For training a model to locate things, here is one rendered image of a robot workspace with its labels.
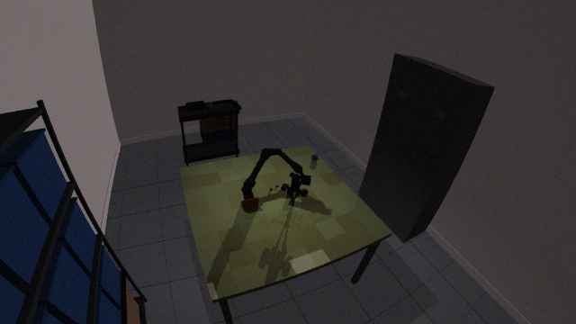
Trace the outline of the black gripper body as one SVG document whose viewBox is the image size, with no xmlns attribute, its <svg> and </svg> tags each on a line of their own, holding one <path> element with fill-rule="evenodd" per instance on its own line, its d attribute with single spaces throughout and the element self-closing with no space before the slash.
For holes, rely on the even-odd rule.
<svg viewBox="0 0 576 324">
<path fill-rule="evenodd" d="M 300 184 L 293 184 L 291 183 L 291 186 L 289 186 L 288 184 L 283 184 L 281 187 L 282 191 L 286 191 L 286 189 L 288 189 L 288 192 L 290 193 L 291 191 L 296 192 L 297 194 L 301 194 L 302 197 L 306 197 L 308 194 L 308 190 L 306 189 L 299 189 L 299 185 Z"/>
</svg>

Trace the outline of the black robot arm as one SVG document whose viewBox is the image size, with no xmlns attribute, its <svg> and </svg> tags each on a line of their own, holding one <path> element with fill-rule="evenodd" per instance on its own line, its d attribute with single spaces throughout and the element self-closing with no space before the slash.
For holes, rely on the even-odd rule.
<svg viewBox="0 0 576 324">
<path fill-rule="evenodd" d="M 296 162 L 292 161 L 288 156 L 286 156 L 279 148 L 263 148 L 260 154 L 260 159 L 256 163 L 250 177 L 245 181 L 243 184 L 241 191 L 243 192 L 244 200 L 252 199 L 254 197 L 254 193 L 252 192 L 252 188 L 255 185 L 255 179 L 257 174 L 259 173 L 263 164 L 270 158 L 270 156 L 279 155 L 282 159 L 284 159 L 292 169 L 297 173 L 290 173 L 290 177 L 292 178 L 292 183 L 294 185 L 300 184 L 301 185 L 311 185 L 311 176 L 304 175 L 302 172 L 302 166 L 297 164 Z M 298 175 L 300 174 L 300 175 Z M 301 179 L 301 181 L 300 181 Z"/>
</svg>

